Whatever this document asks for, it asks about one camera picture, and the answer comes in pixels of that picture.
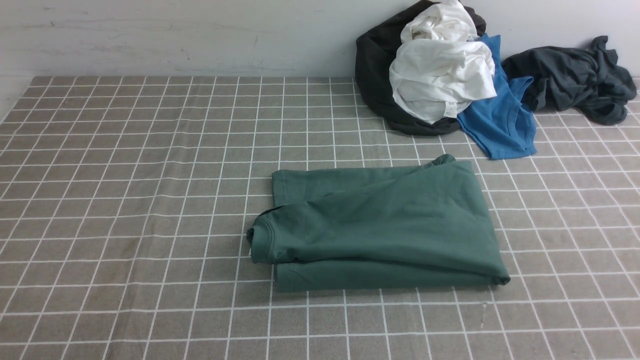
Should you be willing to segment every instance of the crumpled clothing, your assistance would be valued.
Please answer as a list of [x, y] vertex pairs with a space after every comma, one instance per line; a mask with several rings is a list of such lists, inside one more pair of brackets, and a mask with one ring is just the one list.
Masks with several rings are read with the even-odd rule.
[[444, 1], [420, 13], [400, 33], [403, 43], [428, 40], [467, 41], [478, 38], [476, 25], [457, 0]]
[[[408, 41], [389, 67], [398, 106], [434, 124], [442, 118], [456, 118], [472, 101], [496, 96], [491, 51], [482, 42], [467, 42], [477, 32], [458, 0], [431, 6], [414, 22], [404, 27]], [[418, 38], [413, 39], [414, 32]], [[427, 36], [439, 39], [423, 38]]]
[[[444, 118], [429, 124], [407, 113], [394, 100], [389, 82], [389, 67], [402, 45], [400, 33], [416, 16], [435, 5], [420, 0], [360, 35], [356, 41], [355, 80], [363, 102], [383, 117], [390, 129], [407, 135], [438, 136], [460, 129], [456, 119]], [[484, 19], [472, 8], [466, 6], [465, 10], [474, 21], [477, 34], [483, 35], [486, 30]]]
[[636, 97], [629, 71], [618, 66], [618, 54], [607, 50], [607, 36], [593, 39], [587, 49], [546, 46], [526, 50], [502, 62], [509, 79], [532, 76], [522, 102], [532, 111], [577, 108], [602, 125], [619, 124], [625, 105]]
[[533, 138], [536, 135], [536, 121], [520, 102], [533, 78], [507, 79], [500, 66], [500, 35], [484, 35], [480, 41], [487, 44], [494, 61], [497, 61], [493, 84], [498, 95], [474, 101], [458, 115], [458, 122], [491, 160], [535, 154]]

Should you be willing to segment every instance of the black garment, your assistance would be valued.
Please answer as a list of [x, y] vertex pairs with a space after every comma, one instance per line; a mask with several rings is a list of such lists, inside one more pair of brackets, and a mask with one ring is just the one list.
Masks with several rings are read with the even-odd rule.
[[[396, 58], [396, 51], [402, 45], [400, 32], [419, 13], [434, 4], [431, 1], [419, 1], [360, 35], [356, 41], [355, 77], [362, 99], [387, 121], [389, 127], [408, 135], [444, 135], [460, 129], [456, 119], [444, 118], [430, 125], [409, 115], [396, 104], [389, 82], [389, 67]], [[484, 35], [484, 19], [476, 15], [474, 9], [466, 6], [465, 9], [473, 19], [478, 35]]]
[[596, 37], [588, 49], [546, 46], [513, 55], [502, 62], [509, 79], [532, 76], [522, 103], [535, 111], [576, 107], [603, 125], [625, 120], [625, 104], [636, 96], [636, 86], [618, 54], [607, 50], [608, 38]]

